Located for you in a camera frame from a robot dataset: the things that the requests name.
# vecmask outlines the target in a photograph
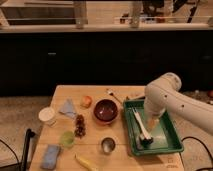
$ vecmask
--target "blue sponge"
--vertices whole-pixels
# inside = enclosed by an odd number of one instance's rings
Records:
[[[42,169],[49,169],[49,170],[55,169],[60,149],[61,149],[60,146],[48,145],[41,163]]]

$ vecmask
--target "floor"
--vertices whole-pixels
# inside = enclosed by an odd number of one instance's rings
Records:
[[[194,93],[185,92],[188,96]],[[209,101],[205,92],[199,93],[202,101]],[[1,97],[0,98],[0,138],[10,145],[18,154],[19,159],[22,156],[23,142],[25,131],[31,128],[37,133],[37,137],[41,131],[41,122],[38,120],[38,112],[46,106],[49,106],[51,97]],[[188,121],[183,120],[177,115],[172,114],[174,125],[177,128],[179,136],[194,136],[206,143],[211,153],[213,153],[213,137]],[[36,144],[36,138],[33,142],[32,151]],[[184,141],[185,150],[182,153],[183,163],[186,171],[194,171],[201,167],[210,167],[211,162],[205,149],[195,140]],[[0,166],[15,163],[15,158],[11,152],[0,144]],[[16,168],[0,168],[0,171],[15,171]]]

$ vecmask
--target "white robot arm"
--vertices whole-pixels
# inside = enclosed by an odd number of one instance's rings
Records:
[[[166,73],[149,83],[145,88],[145,114],[159,118],[167,110],[213,135],[213,106],[179,93],[181,85],[174,73]]]

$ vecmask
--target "black cable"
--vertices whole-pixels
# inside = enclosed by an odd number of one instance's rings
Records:
[[[0,139],[0,142],[1,142],[2,144],[4,144],[4,145],[14,154],[14,156],[15,156],[15,158],[16,158],[16,160],[17,160],[17,164],[18,164],[19,171],[20,171],[21,169],[20,169],[20,165],[19,165],[19,159],[18,159],[16,153],[15,153],[15,152],[13,151],[13,149],[10,148],[10,146],[9,146],[7,143],[5,143],[3,140]]]
[[[199,143],[201,143],[203,145],[203,147],[206,149],[208,156],[211,160],[211,164],[213,166],[213,156],[212,156],[211,152],[209,151],[208,147],[206,146],[206,144],[203,141],[201,141],[200,139],[198,139],[196,137],[192,137],[192,136],[185,137],[181,141],[183,142],[186,139],[194,139],[194,140],[197,140]],[[197,169],[196,171],[213,171],[213,167],[204,167],[204,168]]]
[[[192,18],[194,17],[194,15],[195,15],[195,12],[196,12],[196,10],[197,10],[197,7],[198,7],[198,4],[200,3],[200,0],[197,0],[197,2],[195,3],[195,6],[194,7],[192,7],[191,9],[190,9],[190,16],[189,16],[189,18],[188,18],[188,20],[187,20],[187,23],[191,23],[192,22]]]

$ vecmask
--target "wooden table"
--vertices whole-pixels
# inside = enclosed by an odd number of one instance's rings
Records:
[[[58,86],[51,103],[51,107],[57,112],[57,121],[52,126],[43,126],[30,171],[42,170],[40,164],[48,144],[58,144],[59,137],[63,132],[74,131],[74,120],[58,113],[67,99],[72,99],[76,111],[85,117],[86,136],[82,139],[76,138],[73,148],[62,149],[57,160],[57,171],[85,171],[86,169],[75,160],[75,154],[96,163],[100,166],[101,171],[183,171],[184,168],[178,153],[131,156],[122,106],[106,93],[106,88],[112,89],[121,100],[124,100],[130,93],[144,92],[143,86]],[[89,95],[93,98],[92,106],[89,109],[80,107],[83,95]],[[96,102],[103,98],[112,99],[119,108],[119,115],[112,125],[100,126],[92,118]],[[112,137],[116,141],[116,148],[110,155],[104,155],[101,151],[100,142],[105,137]]]

